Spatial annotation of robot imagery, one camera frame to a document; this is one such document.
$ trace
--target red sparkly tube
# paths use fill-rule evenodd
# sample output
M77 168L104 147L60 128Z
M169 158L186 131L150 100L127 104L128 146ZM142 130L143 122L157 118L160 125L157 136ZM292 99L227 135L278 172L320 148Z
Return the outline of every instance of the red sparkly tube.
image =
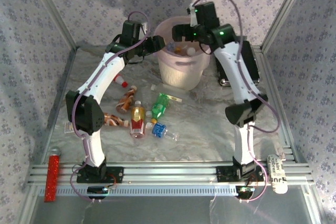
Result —
M51 155L49 157L48 174L44 202L52 202L56 199L57 175L58 175L59 156Z

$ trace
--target orange bottle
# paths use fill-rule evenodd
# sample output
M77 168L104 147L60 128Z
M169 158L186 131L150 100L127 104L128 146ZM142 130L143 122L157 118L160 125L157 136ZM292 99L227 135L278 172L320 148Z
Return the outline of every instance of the orange bottle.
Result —
M131 131L130 134L134 138L143 138L145 136L145 109L141 106L140 101L135 102L131 113Z

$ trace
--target green bottle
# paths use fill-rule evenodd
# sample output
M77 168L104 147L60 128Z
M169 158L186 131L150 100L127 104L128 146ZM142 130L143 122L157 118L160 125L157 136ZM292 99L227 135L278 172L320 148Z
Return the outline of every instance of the green bottle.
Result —
M160 93L157 96L156 102L153 105L152 108L152 119L158 120L159 117L161 117L166 110L166 107L169 103L169 98L166 94Z

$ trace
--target purple cable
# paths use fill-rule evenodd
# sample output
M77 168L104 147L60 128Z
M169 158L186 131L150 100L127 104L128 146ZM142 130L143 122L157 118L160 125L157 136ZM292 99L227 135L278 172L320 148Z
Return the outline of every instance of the purple cable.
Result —
M196 0L193 3L193 6L195 6L199 1L201 1L201 0ZM237 64L238 64L237 66L238 66L239 73L240 73L240 75L241 75L241 77L243 79L243 82L244 82L245 86L247 87L248 91L251 92L251 94L253 94L257 99L259 99L259 101L261 101L264 105L266 105L267 107L269 107L271 109L271 111L273 112L273 114L277 118L277 127L274 130L272 130L272 131L267 131L267 130L261 129L261 128L257 127L257 126L254 126L254 125L249 125L247 127L248 151L250 152L250 155L251 155L252 159L254 160L254 162L261 167L261 170L265 174L265 186L262 189L261 193L257 197L255 197L253 199L246 200L246 201L253 201L253 200L256 200L256 199L260 198L264 194L264 192L266 190L266 187L267 187L267 171L263 167L263 165L259 161L257 161L256 158L252 154L252 151L251 151L251 148L250 148L250 141L249 141L249 132L250 132L249 128L253 127L253 128L255 128L255 129L257 129L257 130L259 130L261 132L264 132L264 133L273 133L273 132L276 132L279 129L279 127L280 127L280 117L279 117L278 112L268 102L266 102L262 97L260 97L258 94L256 94L252 90L251 86L248 84L248 81L246 80L246 78L244 76L244 73L243 73L243 70L242 70L242 66L240 64L240 54L241 54L241 49L243 48L243 41L244 41L244 39L243 39L243 22L241 21L241 16L240 16L240 12L239 12L237 4L233 0L229 0L229 1L233 4L233 6L235 8L235 11L236 11L237 16L238 16L238 22L239 22L240 38L239 38L239 47L238 47L238 51L237 51Z
M132 50L134 49L135 47L141 45L147 38L148 38L148 34L150 33L151 31L151 26L150 26L150 22L149 22L149 19L147 17L147 15L141 11L138 11L138 10L135 10L133 12L131 12L129 15L128 15L128 20L130 18L130 16L134 13L139 13L139 14L142 14L143 16L145 16L146 20L147 20L147 24L148 24L148 27L147 27L147 33L145 34L145 36L136 44L134 44L133 46L131 47L128 47L124 50L121 50L120 52L117 52L116 54L114 54L112 57L110 57L105 65L103 65L99 71L97 72L97 74L92 78L91 82L88 84L87 88L85 88L83 90L82 93L79 94L79 96L77 97L77 99L75 100L75 103L73 104L73 108L72 108L72 112L71 112L71 121L72 121L72 125L73 125L73 131L75 132L75 134L82 138L83 140L83 145L84 145L84 150L85 150L85 156L86 156L86 159L85 159L85 162L83 163L82 166L80 166L79 168L77 168L70 176L70 185L72 187L72 189L74 190L74 192L79 196L81 197L82 199L85 199L85 200L88 200L88 201L92 201L90 198L88 197L85 197L84 195L80 194L79 191L76 190L76 188L74 187L73 185L73 182L72 182L72 178L73 176L76 174L76 172L78 172L80 169L84 168L87 164L88 164L88 156L89 156L89 152L88 152L88 147L86 145L86 137L87 137L87 134L86 133L83 133L83 134L80 134L79 131L77 130L76 128L76 123L75 123L75 114L76 114L76 108L77 108L77 105L79 103L79 100L82 98L82 96L88 91L90 90L91 86L94 84L94 82L98 79L98 77L100 76L100 74L103 72L104 68L115 58L117 57L118 55L121 55L129 50Z

